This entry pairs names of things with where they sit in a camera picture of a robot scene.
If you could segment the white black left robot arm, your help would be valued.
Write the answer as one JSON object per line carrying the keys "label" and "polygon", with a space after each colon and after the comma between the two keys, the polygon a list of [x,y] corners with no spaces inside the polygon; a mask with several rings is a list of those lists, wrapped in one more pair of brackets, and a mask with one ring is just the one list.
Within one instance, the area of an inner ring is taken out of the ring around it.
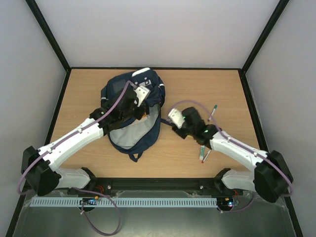
{"label": "white black left robot arm", "polygon": [[89,143],[118,129],[129,119],[141,119],[149,92],[138,88],[122,90],[95,109],[74,130],[58,140],[23,152],[21,173],[38,196],[55,189],[90,187],[93,174],[87,168],[62,169],[61,165]]}

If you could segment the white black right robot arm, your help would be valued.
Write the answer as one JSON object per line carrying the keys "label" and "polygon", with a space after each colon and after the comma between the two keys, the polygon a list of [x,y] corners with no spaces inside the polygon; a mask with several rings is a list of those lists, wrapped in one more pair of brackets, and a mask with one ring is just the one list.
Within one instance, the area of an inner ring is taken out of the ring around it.
{"label": "white black right robot arm", "polygon": [[173,108],[168,118],[181,138],[191,136],[199,145],[225,154],[247,168],[247,171],[224,171],[215,181],[218,192],[247,190],[270,203],[292,194],[293,176],[280,152],[256,149],[232,137],[215,122],[206,124],[194,107],[183,111]]}

